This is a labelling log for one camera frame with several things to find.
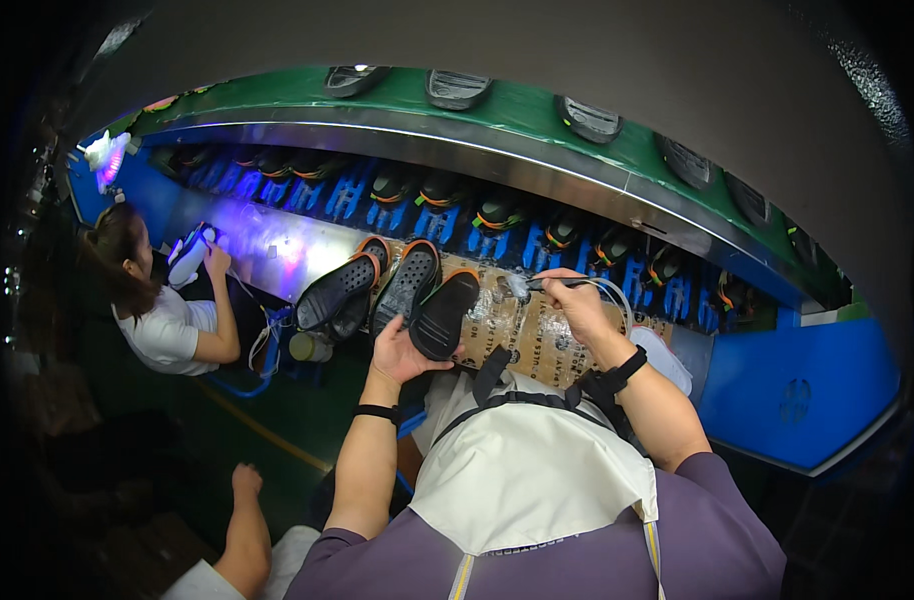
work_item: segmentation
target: green conveyor belt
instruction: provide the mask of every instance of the green conveyor belt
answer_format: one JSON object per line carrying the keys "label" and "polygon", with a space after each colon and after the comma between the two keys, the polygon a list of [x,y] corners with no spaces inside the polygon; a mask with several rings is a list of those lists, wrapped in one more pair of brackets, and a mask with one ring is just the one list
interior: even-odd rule
{"label": "green conveyor belt", "polygon": [[[750,234],[779,258],[795,265],[811,285],[823,290],[829,297],[835,296],[832,290],[839,282],[835,266],[822,255],[820,270],[813,272],[804,268],[786,236],[783,215],[779,210],[775,209],[774,220],[765,230],[748,223],[731,201],[720,169],[714,185],[707,190],[697,191],[684,184],[667,167],[656,149],[653,132],[645,126],[625,121],[623,131],[616,140],[607,145],[597,145],[579,138],[563,125],[554,109],[551,92],[528,85],[495,81],[486,102],[457,113],[426,102],[424,71],[420,69],[394,68],[374,90],[359,98],[346,99],[331,98],[323,92],[326,72],[327,67],[300,67],[220,83],[204,93],[182,96],[165,110],[142,114],[130,131],[135,136],[150,134],[159,131],[169,121],[212,112],[302,105],[402,111],[505,129],[618,165],[698,202]],[[131,118],[125,117],[115,125],[127,126]]]}

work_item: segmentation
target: gray shirt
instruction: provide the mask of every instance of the gray shirt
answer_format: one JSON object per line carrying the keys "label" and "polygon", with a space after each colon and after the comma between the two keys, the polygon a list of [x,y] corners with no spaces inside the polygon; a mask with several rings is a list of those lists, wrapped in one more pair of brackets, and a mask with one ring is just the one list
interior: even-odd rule
{"label": "gray shirt", "polygon": [[[776,598],[786,557],[709,452],[676,473],[656,471],[663,588],[679,598]],[[327,529],[285,598],[445,600],[462,552],[412,510],[372,540]],[[657,597],[640,519],[631,509],[602,529],[478,557],[466,590],[480,598]]]}

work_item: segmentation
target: hand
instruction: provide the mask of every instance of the hand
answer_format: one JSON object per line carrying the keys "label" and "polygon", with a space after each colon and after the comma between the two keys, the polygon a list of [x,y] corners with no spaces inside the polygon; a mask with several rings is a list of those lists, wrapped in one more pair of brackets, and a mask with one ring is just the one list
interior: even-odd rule
{"label": "hand", "polygon": [[[403,315],[393,318],[377,336],[373,344],[371,371],[377,371],[391,382],[400,386],[425,371],[446,371],[454,366],[453,361],[430,360],[414,347],[407,331],[401,331]],[[457,354],[463,352],[463,344],[457,347]]]}
{"label": "hand", "polygon": [[264,486],[264,480],[257,472],[257,467],[253,464],[239,462],[237,468],[233,470],[231,485],[235,494],[242,492],[257,494],[260,493],[260,488]]}
{"label": "hand", "polygon": [[563,310],[575,340],[590,348],[590,351],[594,353],[594,347],[607,337],[613,333],[619,335],[618,329],[613,326],[604,313],[604,304],[600,300],[597,286],[588,283],[571,289],[559,281],[551,279],[551,277],[585,278],[585,274],[582,275],[571,269],[551,269],[540,272],[535,279],[545,277],[548,279],[546,282],[542,282],[543,291],[550,300],[550,306]]}
{"label": "hand", "polygon": [[230,255],[212,242],[206,242],[207,253],[203,255],[203,266],[207,268],[210,280],[222,278],[230,268]]}

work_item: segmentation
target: green floor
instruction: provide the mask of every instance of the green floor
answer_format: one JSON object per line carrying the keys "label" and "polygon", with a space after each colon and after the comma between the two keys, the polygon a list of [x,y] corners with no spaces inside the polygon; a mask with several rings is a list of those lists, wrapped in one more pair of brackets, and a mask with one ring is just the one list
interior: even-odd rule
{"label": "green floor", "polygon": [[[230,518],[230,474],[237,462],[255,463],[263,475],[261,505],[276,540],[305,515],[313,487],[323,476],[317,466],[256,433],[228,412],[199,383],[229,400],[260,425],[324,463],[337,461],[350,426],[350,409],[363,389],[369,361],[366,337],[345,343],[323,366],[322,385],[284,375],[254,399],[235,397],[206,377],[155,373],[130,351],[99,294],[80,281],[75,295],[81,309],[76,335],[77,362],[84,369],[95,402],[105,418],[160,408],[183,423],[184,447],[178,450],[199,468],[192,485],[164,482],[158,487],[175,509],[211,546],[223,548]],[[250,373],[230,377],[255,387]]]}

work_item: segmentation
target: white cloth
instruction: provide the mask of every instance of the white cloth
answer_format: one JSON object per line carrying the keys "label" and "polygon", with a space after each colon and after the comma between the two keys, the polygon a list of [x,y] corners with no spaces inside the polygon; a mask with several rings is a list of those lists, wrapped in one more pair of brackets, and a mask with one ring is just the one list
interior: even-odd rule
{"label": "white cloth", "polygon": [[[303,566],[320,532],[306,525],[291,527],[273,546],[271,576],[260,600],[281,600]],[[161,600],[244,600],[210,564],[201,559],[170,586]]]}
{"label": "white cloth", "polygon": [[178,376],[199,376],[216,370],[217,363],[193,360],[199,331],[217,333],[217,305],[212,300],[187,302],[169,285],[157,296],[153,309],[140,317],[120,319],[117,325],[140,360],[153,370]]}
{"label": "white cloth", "polygon": [[[490,395],[520,390],[562,397],[561,390],[511,371],[504,371],[502,383]],[[414,432],[421,451],[427,439],[476,407],[472,386],[465,373],[435,380],[420,426],[426,429]],[[577,410],[607,423],[589,402]],[[487,409],[438,441],[426,453],[410,504],[472,556],[594,531],[628,507],[645,523],[657,519],[650,460],[612,430],[533,404]]]}

